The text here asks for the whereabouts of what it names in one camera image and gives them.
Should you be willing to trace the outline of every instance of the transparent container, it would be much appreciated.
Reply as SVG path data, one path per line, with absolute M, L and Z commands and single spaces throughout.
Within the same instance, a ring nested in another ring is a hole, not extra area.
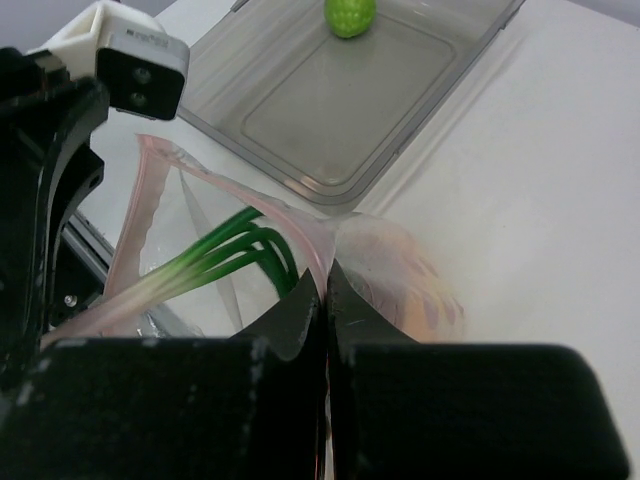
M 524 0 L 242 0 L 193 48 L 180 115 L 320 210 L 352 210 Z

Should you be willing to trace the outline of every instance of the green ball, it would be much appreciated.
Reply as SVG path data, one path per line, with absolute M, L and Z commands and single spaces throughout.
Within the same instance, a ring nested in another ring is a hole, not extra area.
M 324 17 L 340 38 L 366 32 L 376 16 L 376 0 L 325 0 Z

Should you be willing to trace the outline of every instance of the plastic bag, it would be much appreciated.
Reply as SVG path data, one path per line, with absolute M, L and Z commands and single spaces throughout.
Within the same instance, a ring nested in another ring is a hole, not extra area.
M 464 310 L 409 232 L 364 214 L 330 224 L 349 283 L 392 325 L 423 343 L 460 339 Z
M 321 298 L 337 258 L 354 289 L 405 333 L 422 342 L 457 336 L 462 308 L 417 242 L 398 226 L 361 214 L 317 219 L 208 171 L 167 140 L 138 139 L 138 178 L 105 301 L 47 334 L 44 345 L 65 336 L 230 336 L 244 328 L 278 301 L 255 265 L 170 299 L 161 320 L 148 312 L 153 303 L 131 317 L 115 299 L 247 206 L 264 214 L 256 222 L 283 237 L 298 273 L 309 269 Z

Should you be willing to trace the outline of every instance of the green object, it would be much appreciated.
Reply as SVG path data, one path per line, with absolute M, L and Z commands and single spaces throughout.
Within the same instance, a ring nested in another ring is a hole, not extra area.
M 376 0 L 325 0 L 324 17 L 340 38 L 366 32 L 376 16 Z
M 205 235 L 182 254 L 143 277 L 135 289 L 155 290 L 165 301 L 256 263 L 284 298 L 298 283 L 298 270 L 287 242 L 272 228 L 252 220 L 262 214 L 245 208 Z M 262 247 L 258 250 L 254 244 Z

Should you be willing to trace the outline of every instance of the white table surface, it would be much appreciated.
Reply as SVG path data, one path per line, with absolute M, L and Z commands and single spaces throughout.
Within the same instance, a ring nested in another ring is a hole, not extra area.
M 193 44 L 231 3 L 178 0 L 158 18 Z M 571 3 L 529 0 L 360 207 L 422 241 L 466 309 L 469 340 L 580 351 L 635 459 L 638 52 L 636 27 Z M 106 178 L 81 210 L 113 244 L 135 178 L 137 132 L 171 139 L 211 170 L 309 209 L 180 119 L 112 112 L 93 137 Z

